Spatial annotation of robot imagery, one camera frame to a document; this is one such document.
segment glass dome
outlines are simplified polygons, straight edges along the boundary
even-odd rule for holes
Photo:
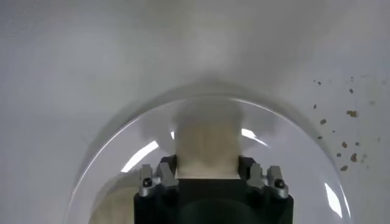
[[[294,223],[352,222],[333,161],[300,127],[253,102],[201,96],[152,108],[112,136],[75,187],[65,223],[104,223],[90,219],[109,197],[127,197],[121,219],[131,219],[141,166],[155,169],[175,154],[181,178],[236,178],[239,155],[280,166],[294,198]],[[110,219],[121,212],[110,210]]]

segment stain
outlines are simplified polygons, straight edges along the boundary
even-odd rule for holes
[[[356,153],[352,154],[352,156],[351,156],[351,161],[354,162],[354,163],[357,162],[358,159],[357,159],[356,157],[357,157],[357,154],[356,154]]]
[[[342,166],[342,167],[340,168],[341,171],[346,171],[347,169],[348,169],[348,166]]]
[[[358,112],[356,110],[347,110],[347,114],[351,117],[357,117]]]
[[[361,162],[361,163],[364,163],[364,161],[366,160],[366,158],[367,158],[367,154],[364,153],[363,156],[361,157],[360,162]]]

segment screw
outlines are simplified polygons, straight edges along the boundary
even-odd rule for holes
[[[151,187],[153,184],[153,181],[152,179],[150,179],[149,177],[145,178],[143,181],[142,181],[142,186],[143,187]]]
[[[275,187],[277,188],[285,188],[285,181],[283,181],[282,179],[276,179],[275,180]]]

